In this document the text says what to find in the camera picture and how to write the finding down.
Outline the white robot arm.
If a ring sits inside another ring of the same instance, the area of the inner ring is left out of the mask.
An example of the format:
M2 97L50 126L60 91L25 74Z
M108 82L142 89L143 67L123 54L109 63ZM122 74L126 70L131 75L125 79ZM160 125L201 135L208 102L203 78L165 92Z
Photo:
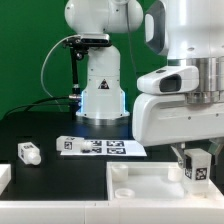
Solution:
M67 24L74 45L87 50L87 86L78 116L97 123L125 116L120 54L109 34L145 28L147 46L167 58L165 67L137 80L132 133L143 146L208 139L224 149L224 0L69 0Z

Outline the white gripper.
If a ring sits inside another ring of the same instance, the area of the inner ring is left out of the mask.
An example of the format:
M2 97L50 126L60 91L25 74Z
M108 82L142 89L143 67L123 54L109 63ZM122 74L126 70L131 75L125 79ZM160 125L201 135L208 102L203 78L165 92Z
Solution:
M184 94L141 94L133 107L132 133L143 146L211 139L209 152L218 156L224 148L224 102L189 105ZM171 149L185 168L184 149L178 144Z

